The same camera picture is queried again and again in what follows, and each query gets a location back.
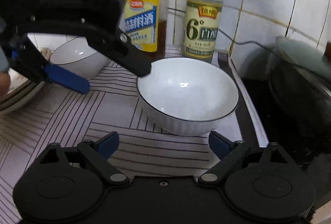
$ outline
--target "screw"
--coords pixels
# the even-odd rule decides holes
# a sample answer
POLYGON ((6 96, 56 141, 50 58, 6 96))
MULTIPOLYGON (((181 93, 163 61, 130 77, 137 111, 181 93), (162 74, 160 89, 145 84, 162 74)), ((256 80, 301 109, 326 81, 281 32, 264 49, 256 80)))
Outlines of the screw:
POLYGON ((169 183, 168 183, 167 181, 161 181, 161 182, 160 182, 160 186, 165 187, 165 186, 167 186, 167 185, 169 185, 169 183))
POLYGON ((214 182, 217 180, 217 175, 215 174, 204 174, 201 176, 201 179, 205 182, 214 182))
POLYGON ((124 174, 113 174, 110 176, 110 180, 113 182, 122 182, 126 180, 126 175, 124 174))
POLYGON ((121 35, 120 35, 120 39, 121 39, 121 41, 122 41, 123 43, 127 43, 127 37, 126 37, 125 34, 121 34, 121 35))

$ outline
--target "vinegar bottle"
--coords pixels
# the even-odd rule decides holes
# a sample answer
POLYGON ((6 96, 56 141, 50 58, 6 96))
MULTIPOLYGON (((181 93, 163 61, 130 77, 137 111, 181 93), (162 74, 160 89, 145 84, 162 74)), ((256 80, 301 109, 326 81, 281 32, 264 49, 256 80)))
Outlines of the vinegar bottle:
POLYGON ((188 0, 182 56, 211 63, 223 0, 188 0))

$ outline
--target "stovetop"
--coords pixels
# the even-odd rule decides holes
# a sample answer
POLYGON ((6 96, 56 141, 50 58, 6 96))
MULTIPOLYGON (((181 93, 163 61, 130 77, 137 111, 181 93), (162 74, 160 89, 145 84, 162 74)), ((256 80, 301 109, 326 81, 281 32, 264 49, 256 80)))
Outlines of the stovetop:
POLYGON ((331 200, 331 135, 315 137, 300 129, 274 101, 268 83, 243 79, 270 142, 282 145, 316 189, 315 209, 331 200))

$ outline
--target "plate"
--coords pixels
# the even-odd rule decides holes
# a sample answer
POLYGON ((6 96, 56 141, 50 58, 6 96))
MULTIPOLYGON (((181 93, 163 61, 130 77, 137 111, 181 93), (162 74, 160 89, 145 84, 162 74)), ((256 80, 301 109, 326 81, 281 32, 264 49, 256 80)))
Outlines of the plate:
MULTIPOLYGON (((49 60, 52 55, 52 51, 49 48, 42 48, 40 50, 40 52, 45 57, 46 60, 49 60)), ((19 94, 24 89, 31 86, 31 84, 32 84, 32 81, 28 80, 26 77, 19 74, 18 72, 16 72, 13 69, 9 70, 9 75, 10 75, 10 80, 11 80, 10 89, 9 89, 9 92, 5 96, 0 98, 0 105, 3 104, 4 102, 7 102, 9 99, 13 98, 14 96, 19 94)))
POLYGON ((26 88, 21 90, 18 94, 16 94, 9 100, 1 103, 0 111, 6 109, 6 108, 12 106, 13 104, 15 104, 16 102, 18 102, 20 99, 22 99, 24 96, 26 96, 29 92, 31 92, 37 85, 38 85, 37 83, 31 82, 26 88))
POLYGON ((46 83, 40 82, 32 91, 30 91, 27 95, 25 95, 22 99, 20 99, 18 102, 13 104, 12 106, 8 107, 7 109, 4 109, 0 111, 0 115, 5 115, 10 112, 13 112, 15 110, 20 109, 21 107, 25 106, 29 101, 31 101, 37 93, 44 87, 46 83))

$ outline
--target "pot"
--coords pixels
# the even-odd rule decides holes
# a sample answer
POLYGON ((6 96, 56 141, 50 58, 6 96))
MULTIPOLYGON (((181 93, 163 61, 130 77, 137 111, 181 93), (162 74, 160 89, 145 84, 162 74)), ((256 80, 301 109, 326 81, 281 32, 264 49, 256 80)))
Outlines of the pot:
POLYGON ((331 65, 319 50, 284 37, 276 39, 269 59, 269 87, 277 104, 306 136, 331 133, 331 65), (293 66, 298 64, 315 74, 293 66))

